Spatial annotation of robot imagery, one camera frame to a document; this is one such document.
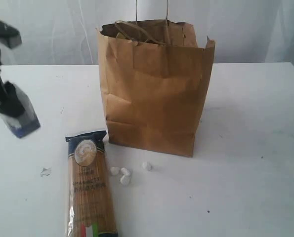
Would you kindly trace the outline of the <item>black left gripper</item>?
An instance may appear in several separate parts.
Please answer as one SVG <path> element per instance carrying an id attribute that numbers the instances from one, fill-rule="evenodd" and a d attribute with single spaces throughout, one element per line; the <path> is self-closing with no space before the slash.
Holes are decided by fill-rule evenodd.
<path id="1" fill-rule="evenodd" d="M 1 20 L 0 43 L 9 49 L 14 49 L 22 44 L 20 32 L 13 26 Z M 25 112 L 25 109 L 21 101 L 18 99 L 15 85 L 9 81 L 3 84 L 0 77 L 0 112 L 1 111 L 9 117 L 17 118 Z"/>

